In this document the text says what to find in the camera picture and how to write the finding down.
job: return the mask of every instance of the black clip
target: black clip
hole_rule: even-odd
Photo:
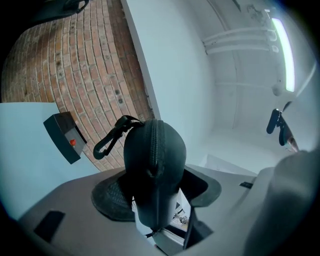
[[[105,156],[109,155],[110,151],[115,146],[117,140],[122,137],[123,133],[126,133],[127,131],[129,131],[129,129],[131,129],[132,127],[139,127],[143,125],[144,123],[136,119],[135,117],[130,115],[123,115],[118,121],[116,121],[114,128],[94,146],[94,149],[93,149],[94,158],[100,160]],[[105,149],[103,152],[100,152],[100,150],[110,141],[111,143],[108,146],[108,148]]]

